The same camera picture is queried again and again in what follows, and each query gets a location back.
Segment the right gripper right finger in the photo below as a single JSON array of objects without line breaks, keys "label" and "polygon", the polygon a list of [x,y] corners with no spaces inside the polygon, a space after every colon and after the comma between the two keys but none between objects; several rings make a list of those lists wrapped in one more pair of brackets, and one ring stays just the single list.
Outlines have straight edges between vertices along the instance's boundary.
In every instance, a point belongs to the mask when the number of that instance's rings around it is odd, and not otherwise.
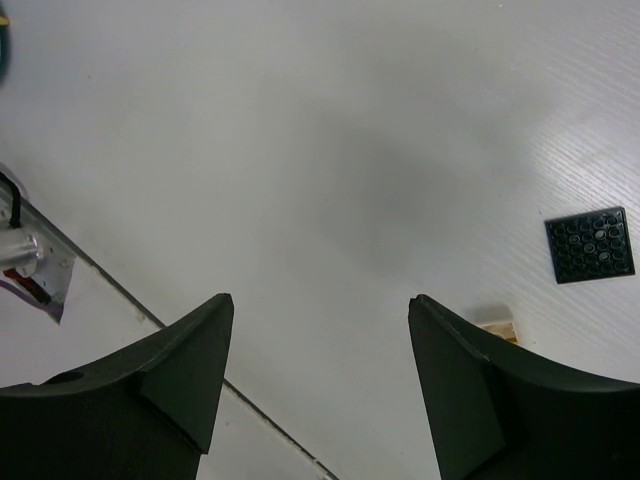
[{"label": "right gripper right finger", "polygon": [[408,322],[442,478],[638,478],[638,384],[544,358],[426,295]]}]

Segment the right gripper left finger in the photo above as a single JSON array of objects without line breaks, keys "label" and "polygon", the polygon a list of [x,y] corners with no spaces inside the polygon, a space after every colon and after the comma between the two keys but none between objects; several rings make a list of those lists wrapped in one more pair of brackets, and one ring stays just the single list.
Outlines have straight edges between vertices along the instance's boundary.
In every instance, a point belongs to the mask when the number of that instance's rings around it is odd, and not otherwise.
[{"label": "right gripper left finger", "polygon": [[211,447],[234,317],[217,294],[180,320],[99,360],[45,382],[65,392],[122,384],[201,454]]}]

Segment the black lego plate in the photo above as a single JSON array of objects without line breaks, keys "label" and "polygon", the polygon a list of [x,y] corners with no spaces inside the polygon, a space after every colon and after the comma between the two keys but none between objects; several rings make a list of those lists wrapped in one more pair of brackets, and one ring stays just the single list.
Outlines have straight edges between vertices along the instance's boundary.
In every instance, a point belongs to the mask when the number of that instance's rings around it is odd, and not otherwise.
[{"label": "black lego plate", "polygon": [[557,284],[636,273],[622,206],[545,220],[544,227]]}]

